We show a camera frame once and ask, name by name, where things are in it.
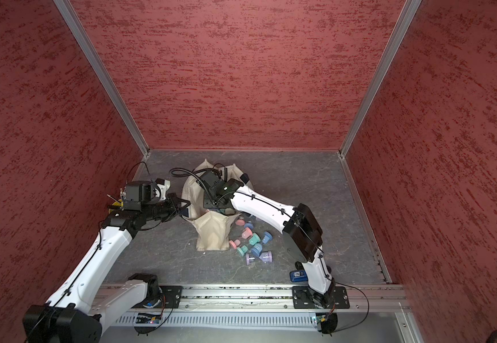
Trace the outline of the cream canvas bag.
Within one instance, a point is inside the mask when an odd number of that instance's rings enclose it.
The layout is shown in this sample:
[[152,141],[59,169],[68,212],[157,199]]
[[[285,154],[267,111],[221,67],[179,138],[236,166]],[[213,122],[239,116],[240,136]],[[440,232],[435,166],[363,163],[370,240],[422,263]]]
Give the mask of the cream canvas bag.
[[196,250],[200,252],[228,250],[229,233],[240,213],[236,210],[227,210],[224,215],[204,209],[204,190],[192,176],[188,176],[185,181],[181,198],[191,203],[188,214],[183,218],[194,226],[198,234]]

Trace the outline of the teal hourglass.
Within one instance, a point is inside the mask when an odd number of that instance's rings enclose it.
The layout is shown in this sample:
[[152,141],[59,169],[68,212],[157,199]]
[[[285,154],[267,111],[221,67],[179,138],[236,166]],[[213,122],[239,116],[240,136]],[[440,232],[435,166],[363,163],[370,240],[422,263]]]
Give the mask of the teal hourglass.
[[245,256],[248,254],[248,252],[255,247],[257,244],[261,243],[261,238],[258,236],[258,234],[253,234],[251,237],[248,239],[248,244],[245,245],[240,245],[237,248],[235,248],[236,252],[240,256]]

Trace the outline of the purple hourglass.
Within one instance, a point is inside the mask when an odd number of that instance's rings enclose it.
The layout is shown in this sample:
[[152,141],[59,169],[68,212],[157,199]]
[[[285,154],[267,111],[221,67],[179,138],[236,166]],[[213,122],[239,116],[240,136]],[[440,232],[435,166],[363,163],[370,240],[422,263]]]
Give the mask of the purple hourglass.
[[245,255],[245,260],[247,266],[255,263],[255,261],[261,261],[269,264],[273,262],[273,254],[271,252],[263,252],[259,256],[256,256],[255,254],[247,253]]

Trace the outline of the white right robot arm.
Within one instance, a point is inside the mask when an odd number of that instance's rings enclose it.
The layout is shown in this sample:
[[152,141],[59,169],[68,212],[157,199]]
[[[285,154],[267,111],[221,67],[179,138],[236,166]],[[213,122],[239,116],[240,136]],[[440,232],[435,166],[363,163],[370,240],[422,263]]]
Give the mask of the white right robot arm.
[[196,183],[204,191],[204,208],[245,212],[281,233],[287,252],[302,265],[308,277],[314,306],[324,309],[334,304],[335,284],[324,258],[323,231],[307,205],[294,207],[264,197],[248,186],[245,175],[241,180],[226,181],[214,171],[205,171]]

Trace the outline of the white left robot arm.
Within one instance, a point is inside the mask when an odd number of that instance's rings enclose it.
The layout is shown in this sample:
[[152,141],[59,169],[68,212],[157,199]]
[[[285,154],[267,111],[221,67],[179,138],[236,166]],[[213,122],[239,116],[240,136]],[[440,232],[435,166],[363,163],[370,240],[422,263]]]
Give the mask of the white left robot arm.
[[136,273],[101,304],[94,300],[122,251],[149,221],[162,224],[180,215],[188,200],[168,194],[162,200],[138,203],[134,209],[112,211],[84,258],[43,305],[23,317],[27,342],[99,342],[103,333],[136,305],[164,314],[167,298],[154,274]]

